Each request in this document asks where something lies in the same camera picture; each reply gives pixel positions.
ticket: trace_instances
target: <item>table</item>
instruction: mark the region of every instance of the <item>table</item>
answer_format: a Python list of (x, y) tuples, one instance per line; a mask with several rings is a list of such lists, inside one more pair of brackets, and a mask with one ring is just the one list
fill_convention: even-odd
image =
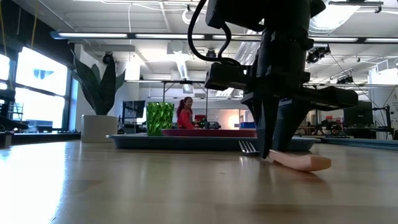
[(397, 223), (397, 152), (312, 152), (331, 169), (297, 172), (237, 152), (13, 146), (0, 151), (0, 223)]

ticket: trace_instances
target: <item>red object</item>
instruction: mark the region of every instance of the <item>red object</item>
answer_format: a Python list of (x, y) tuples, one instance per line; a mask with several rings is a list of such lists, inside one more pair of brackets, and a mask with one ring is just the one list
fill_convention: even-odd
[(178, 128), (181, 129), (194, 129), (195, 127), (192, 125), (191, 121), (191, 111), (189, 110), (181, 110), (180, 116), (177, 118)]
[(195, 121), (201, 121), (205, 117), (206, 117), (206, 115), (202, 115), (202, 114), (195, 115)]
[(180, 137), (235, 137), (235, 138), (255, 138), (255, 130), (213, 130), (213, 129), (163, 129), (164, 136)]

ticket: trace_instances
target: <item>red shirt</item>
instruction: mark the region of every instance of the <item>red shirt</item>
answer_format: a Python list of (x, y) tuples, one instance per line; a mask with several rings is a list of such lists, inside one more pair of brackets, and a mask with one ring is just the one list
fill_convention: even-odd
[(178, 128), (195, 129), (192, 125), (192, 113), (189, 110), (181, 110), (180, 116), (177, 118)]

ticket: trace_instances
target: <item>dark hair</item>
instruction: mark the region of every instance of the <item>dark hair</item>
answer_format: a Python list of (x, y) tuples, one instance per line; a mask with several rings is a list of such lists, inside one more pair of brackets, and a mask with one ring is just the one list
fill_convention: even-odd
[(189, 100), (189, 99), (192, 100), (191, 97), (187, 96), (187, 97), (185, 97), (183, 100), (180, 100), (180, 105), (178, 106), (178, 109), (177, 109), (177, 117), (180, 116), (181, 111), (182, 111), (182, 110), (184, 109), (184, 107), (185, 107), (185, 103), (186, 103), (187, 100)]

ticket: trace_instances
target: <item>potted plant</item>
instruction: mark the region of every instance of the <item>potted plant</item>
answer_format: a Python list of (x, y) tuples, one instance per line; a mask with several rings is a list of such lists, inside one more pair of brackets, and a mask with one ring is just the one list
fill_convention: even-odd
[(126, 71), (117, 77), (113, 59), (106, 66), (102, 79), (95, 64), (90, 68), (75, 57), (75, 66), (72, 77), (79, 82), (87, 102), (96, 113), (81, 117), (81, 141), (110, 142), (106, 136), (118, 133), (118, 118), (108, 116), (108, 112), (114, 105), (116, 91), (124, 83)]

